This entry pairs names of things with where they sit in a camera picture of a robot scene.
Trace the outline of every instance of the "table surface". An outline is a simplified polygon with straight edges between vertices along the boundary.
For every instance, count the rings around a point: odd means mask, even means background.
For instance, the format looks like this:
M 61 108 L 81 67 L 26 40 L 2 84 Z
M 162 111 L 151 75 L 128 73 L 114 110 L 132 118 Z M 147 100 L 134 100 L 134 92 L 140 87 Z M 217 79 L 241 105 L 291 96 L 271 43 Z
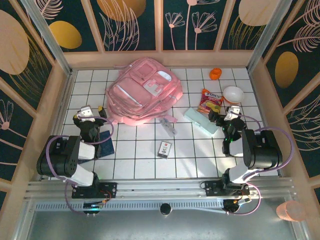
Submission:
M 198 126 L 184 118 L 184 112 L 197 109 L 203 88 L 222 96 L 228 86 L 237 86 L 244 92 L 241 112 L 261 121 L 256 96 L 245 68 L 222 68 L 219 80 L 210 80 L 211 68 L 172 68 L 181 80 L 182 98 L 171 108 L 170 115 L 177 118 L 173 126 L 175 137 L 169 137 L 157 119 L 139 126 L 118 124 L 114 126 L 112 143 L 115 154 L 81 164 L 94 171 L 100 179 L 167 179 L 220 177 L 227 168 L 234 167 L 241 157 L 226 157 L 222 153 L 223 132 L 220 128 L 213 137 L 204 134 Z M 98 106 L 106 107 L 105 90 L 117 79 L 118 70 L 79 70 L 76 75 L 70 103 L 66 112 L 62 134 L 79 135 L 80 129 L 73 123 L 73 116 L 82 106 L 90 105 L 98 116 Z M 221 114 L 229 104 L 224 102 Z M 258 126 L 246 121 L 249 129 Z M 100 132 L 110 130 L 109 125 Z M 172 143 L 168 159 L 157 157 L 162 141 Z M 278 176 L 277 171 L 262 173 Z

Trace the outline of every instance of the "chip bag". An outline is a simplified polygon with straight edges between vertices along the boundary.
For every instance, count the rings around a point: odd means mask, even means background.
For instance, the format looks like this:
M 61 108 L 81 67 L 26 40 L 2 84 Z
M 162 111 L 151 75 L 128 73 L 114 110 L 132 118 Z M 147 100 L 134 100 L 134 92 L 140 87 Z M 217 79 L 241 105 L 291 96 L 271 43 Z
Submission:
M 204 114 L 209 114 L 212 109 L 216 113 L 220 113 L 223 96 L 215 95 L 209 92 L 207 89 L 202 90 L 201 101 L 197 111 Z

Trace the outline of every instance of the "orange object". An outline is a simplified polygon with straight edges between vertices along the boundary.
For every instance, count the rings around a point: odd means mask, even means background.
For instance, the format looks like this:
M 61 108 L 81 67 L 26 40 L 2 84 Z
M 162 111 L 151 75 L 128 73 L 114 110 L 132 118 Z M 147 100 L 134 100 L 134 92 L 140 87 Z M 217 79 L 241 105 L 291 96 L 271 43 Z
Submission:
M 210 71 L 209 77 L 212 80 L 217 80 L 218 78 L 220 78 L 222 74 L 222 70 L 220 68 L 214 68 Z
M 280 204 L 276 208 L 276 214 L 279 218 L 292 222 L 301 222 L 306 218 L 306 212 L 302 204 L 293 200 Z

